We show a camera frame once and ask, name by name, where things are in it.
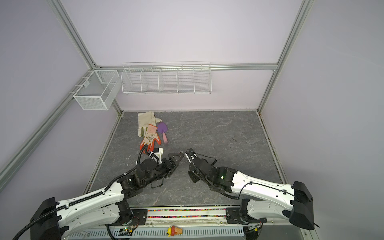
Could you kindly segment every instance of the pink handle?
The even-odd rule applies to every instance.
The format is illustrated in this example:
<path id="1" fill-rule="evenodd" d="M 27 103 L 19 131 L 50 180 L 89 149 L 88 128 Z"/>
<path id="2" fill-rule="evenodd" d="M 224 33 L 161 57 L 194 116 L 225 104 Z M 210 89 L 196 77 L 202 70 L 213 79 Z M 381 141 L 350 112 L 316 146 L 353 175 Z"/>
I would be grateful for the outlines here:
<path id="1" fill-rule="evenodd" d="M 165 132 L 163 132 L 163 141 L 164 143 L 168 143 L 168 139 Z"/>

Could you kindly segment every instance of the gray marble tabletop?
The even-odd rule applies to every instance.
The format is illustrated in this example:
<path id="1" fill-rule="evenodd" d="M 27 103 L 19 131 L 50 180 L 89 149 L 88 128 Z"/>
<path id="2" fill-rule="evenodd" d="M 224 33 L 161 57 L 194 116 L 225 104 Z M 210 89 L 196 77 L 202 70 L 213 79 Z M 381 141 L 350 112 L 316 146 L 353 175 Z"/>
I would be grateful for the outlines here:
<path id="1" fill-rule="evenodd" d="M 218 160 L 215 166 L 231 167 L 252 177 L 281 182 L 256 112 L 155 112 L 155 117 L 168 126 L 169 143 L 161 144 L 164 157 L 168 153 L 193 148 L 197 153 L 215 157 Z M 142 141 L 142 137 L 137 136 L 137 129 L 137 113 L 125 112 L 92 191 L 106 186 L 112 178 L 135 166 Z M 187 159 L 183 158 L 173 175 L 164 180 L 163 186 L 146 187 L 143 193 L 128 199 L 130 206 L 240 204 L 241 200 L 210 191 L 202 181 L 194 184 L 187 174 L 188 165 Z"/>

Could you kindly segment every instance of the glove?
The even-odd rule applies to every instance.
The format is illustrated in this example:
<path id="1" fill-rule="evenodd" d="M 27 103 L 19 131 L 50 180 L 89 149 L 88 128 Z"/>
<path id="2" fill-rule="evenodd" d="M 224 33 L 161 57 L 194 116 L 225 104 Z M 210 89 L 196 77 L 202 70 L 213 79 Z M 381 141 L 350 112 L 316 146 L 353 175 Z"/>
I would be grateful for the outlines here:
<path id="1" fill-rule="evenodd" d="M 155 118 L 153 111 L 146 113 L 139 113 L 139 131 L 138 136 L 143 137 L 147 131 L 148 124 L 156 126 L 157 122 L 161 122 L 160 118 Z"/>
<path id="2" fill-rule="evenodd" d="M 148 145 L 148 152 L 153 152 L 153 149 L 155 148 L 155 140 L 156 142 L 161 145 L 161 140 L 159 135 L 157 134 L 157 127 L 149 124 L 147 132 L 145 133 L 144 139 L 140 144 L 140 150 L 144 147 L 145 144 Z"/>

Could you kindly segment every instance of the wire basket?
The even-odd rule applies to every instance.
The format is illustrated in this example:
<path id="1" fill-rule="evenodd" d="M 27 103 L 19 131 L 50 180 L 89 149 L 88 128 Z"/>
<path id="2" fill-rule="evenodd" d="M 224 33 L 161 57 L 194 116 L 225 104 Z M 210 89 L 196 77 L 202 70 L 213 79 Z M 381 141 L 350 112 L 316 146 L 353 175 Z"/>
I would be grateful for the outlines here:
<path id="1" fill-rule="evenodd" d="M 121 73 L 122 91 L 146 93 L 211 93 L 209 66 L 139 68 L 130 66 Z"/>
<path id="2" fill-rule="evenodd" d="M 73 97 L 84 110 L 108 110 L 120 90 L 120 76 L 113 70 L 94 70 Z"/>

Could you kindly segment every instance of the purple spatula with pink handle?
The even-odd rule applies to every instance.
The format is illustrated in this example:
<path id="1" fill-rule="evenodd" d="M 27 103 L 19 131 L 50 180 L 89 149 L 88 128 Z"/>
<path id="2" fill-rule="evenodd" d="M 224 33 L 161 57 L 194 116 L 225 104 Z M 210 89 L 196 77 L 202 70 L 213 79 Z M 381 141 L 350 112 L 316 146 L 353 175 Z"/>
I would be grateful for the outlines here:
<path id="1" fill-rule="evenodd" d="M 159 133 L 163 134 L 163 141 L 164 141 L 164 143 L 168 143 L 168 139 L 167 139 L 167 136 L 166 136 L 166 131 L 167 130 L 168 130 L 167 125 L 164 122 L 159 122 L 157 124 L 157 131 Z"/>

